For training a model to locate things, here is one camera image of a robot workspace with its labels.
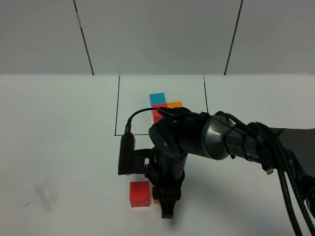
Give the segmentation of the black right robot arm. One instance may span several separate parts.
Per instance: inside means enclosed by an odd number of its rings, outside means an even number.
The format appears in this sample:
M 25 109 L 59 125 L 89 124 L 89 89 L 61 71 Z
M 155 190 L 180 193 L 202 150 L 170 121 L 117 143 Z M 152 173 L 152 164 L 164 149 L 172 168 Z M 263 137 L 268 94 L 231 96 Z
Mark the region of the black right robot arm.
M 309 227 L 315 215 L 315 131 L 270 128 L 260 122 L 244 124 L 225 112 L 194 113 L 187 108 L 157 108 L 161 119 L 149 129 L 154 144 L 150 159 L 160 179 L 153 182 L 164 218 L 173 216 L 181 197 L 188 154 L 223 160 L 241 157 L 278 172 L 292 224 L 296 218 L 289 189 Z

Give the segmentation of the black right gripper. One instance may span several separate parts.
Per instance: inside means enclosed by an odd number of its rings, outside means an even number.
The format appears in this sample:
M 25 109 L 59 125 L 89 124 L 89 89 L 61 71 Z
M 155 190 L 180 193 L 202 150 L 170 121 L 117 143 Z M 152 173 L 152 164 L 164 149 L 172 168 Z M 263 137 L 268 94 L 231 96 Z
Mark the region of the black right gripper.
M 174 207 L 181 198 L 181 186 L 185 179 L 186 152 L 172 158 L 162 154 L 156 147 L 135 150 L 133 166 L 138 174 L 144 174 L 156 188 L 161 207 L 161 217 L 171 219 Z

